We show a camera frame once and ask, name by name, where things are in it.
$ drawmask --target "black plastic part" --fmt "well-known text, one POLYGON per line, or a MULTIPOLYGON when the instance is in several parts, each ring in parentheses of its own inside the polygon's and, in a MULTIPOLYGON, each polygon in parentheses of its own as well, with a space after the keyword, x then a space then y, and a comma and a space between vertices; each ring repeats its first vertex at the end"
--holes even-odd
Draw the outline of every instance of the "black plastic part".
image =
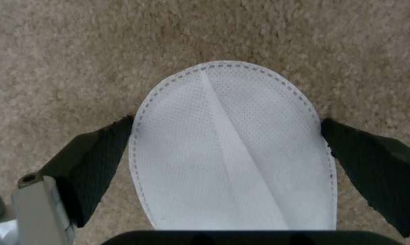
POLYGON ((68 216, 83 227, 116 173, 128 138, 132 116, 95 132, 76 136, 42 169, 54 177, 68 216))
POLYGON ((103 245, 400 245, 365 231, 131 231, 103 245))
POLYGON ((410 235, 410 147, 330 118, 322 135, 368 204, 404 237, 410 235))

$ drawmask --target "white nonwoven fabric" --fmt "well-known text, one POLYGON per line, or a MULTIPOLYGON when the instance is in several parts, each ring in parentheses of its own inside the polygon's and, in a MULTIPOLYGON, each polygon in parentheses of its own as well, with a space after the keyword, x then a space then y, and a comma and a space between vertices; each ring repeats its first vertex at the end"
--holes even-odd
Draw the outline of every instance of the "white nonwoven fabric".
POLYGON ((334 159, 294 85, 245 62, 208 62, 141 104, 130 171, 155 229, 333 230, 334 159))

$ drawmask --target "vacuum cleaner bag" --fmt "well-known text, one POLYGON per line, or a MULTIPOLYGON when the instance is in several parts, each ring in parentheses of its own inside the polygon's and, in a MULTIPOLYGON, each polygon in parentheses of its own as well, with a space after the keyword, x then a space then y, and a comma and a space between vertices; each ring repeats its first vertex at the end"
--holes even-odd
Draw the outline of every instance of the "vacuum cleaner bag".
POLYGON ((141 104, 130 171, 155 229, 333 230, 337 177, 320 119, 267 68, 199 64, 141 104))

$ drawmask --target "dotted stitching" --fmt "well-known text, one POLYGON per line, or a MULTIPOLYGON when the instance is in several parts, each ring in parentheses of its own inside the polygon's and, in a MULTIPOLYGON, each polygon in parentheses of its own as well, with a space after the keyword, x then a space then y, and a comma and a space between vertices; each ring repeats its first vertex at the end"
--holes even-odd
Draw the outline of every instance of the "dotted stitching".
MULTIPOLYGON (((231 64, 226 64, 226 66, 227 66, 227 67, 230 67, 230 68, 232 67, 231 64)), ((238 67, 238 68, 239 68, 239 67, 241 67, 241 65, 240 65, 240 64, 236 64, 235 67, 238 67)), ((250 68, 250 67, 247 66, 247 65, 244 65, 243 67, 244 67, 245 69, 249 69, 249 68, 250 68)), ((204 70, 206 70, 206 68, 207 68, 207 67, 202 67, 200 70, 204 71, 204 70)), ((209 65, 208 68, 210 68, 210 69, 211 69, 211 68, 215 68, 215 65, 209 65)), ((253 67, 252 70, 253 70, 253 71, 257 71, 258 68, 253 67)), ((190 75, 190 74, 191 74, 190 71, 187 71, 187 72, 185 73, 186 76, 187 76, 187 75, 190 75)), ((274 79, 275 79, 276 81, 280 81, 280 79, 279 79, 278 77, 274 77, 274 79)), ((281 85, 286 86, 286 83, 283 82, 283 81, 281 81, 281 85)), ((297 94, 296 91, 294 91, 294 92, 293 92, 293 95, 294 95, 294 96, 297 96, 298 94, 297 94)), ((304 106, 308 108, 308 111, 309 111, 309 112, 312 112, 312 109, 311 109, 310 107, 308 107, 306 101, 304 101, 301 96, 298 96, 298 99, 303 102, 304 106)), ((150 99, 149 99, 149 102, 145 104, 145 107, 147 108, 147 107, 149 106, 149 103, 152 102, 152 101, 153 101, 153 99, 150 98, 150 99)), ((135 130, 136 133, 134 134, 134 139, 135 139, 135 140, 133 141, 133 145, 134 145, 134 146, 137 145, 137 141, 136 141, 136 140, 138 139, 138 129, 140 128, 140 123, 141 123, 141 120, 143 119, 143 114, 144 114, 145 112, 146 112, 146 110, 143 110, 143 111, 142 111, 142 115, 139 117, 139 121, 138 121, 138 123, 137 123, 137 128, 136 128, 136 130, 135 130)), ((328 151, 327 162, 329 163, 329 172, 330 172, 330 178, 331 178, 330 182, 331 182, 331 189, 332 189, 332 197, 335 198, 335 196, 334 196, 334 187, 333 187, 333 184, 334 184, 334 182, 333 182, 333 172, 332 172, 332 167, 331 167, 331 158, 330 158, 330 156, 331 156, 330 151, 328 151)), ((150 208, 149 208, 149 204, 147 203, 146 197, 144 196, 143 187, 142 187, 142 185, 141 185, 140 177, 139 177, 139 175, 138 175, 138 168, 137 168, 137 161, 136 161, 136 148, 135 148, 135 147, 133 147, 133 162, 134 162, 135 174, 136 174, 136 178, 137 178, 137 181, 138 181, 138 187, 139 187, 139 189, 140 189, 141 196, 143 197, 143 201, 144 201, 144 204, 146 205, 146 209, 147 209, 149 215, 151 215, 150 208)))

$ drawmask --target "beige carpet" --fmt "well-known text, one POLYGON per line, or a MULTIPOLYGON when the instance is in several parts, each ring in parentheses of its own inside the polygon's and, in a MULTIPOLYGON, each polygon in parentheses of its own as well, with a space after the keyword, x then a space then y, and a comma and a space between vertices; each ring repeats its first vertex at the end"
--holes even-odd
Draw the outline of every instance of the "beige carpet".
MULTIPOLYGON (((410 145, 410 0, 0 0, 1 194, 166 76, 222 59, 271 68, 321 116, 410 145)), ((338 228, 403 242, 338 173, 338 228)), ((124 155, 76 244, 139 229, 151 226, 124 155)))

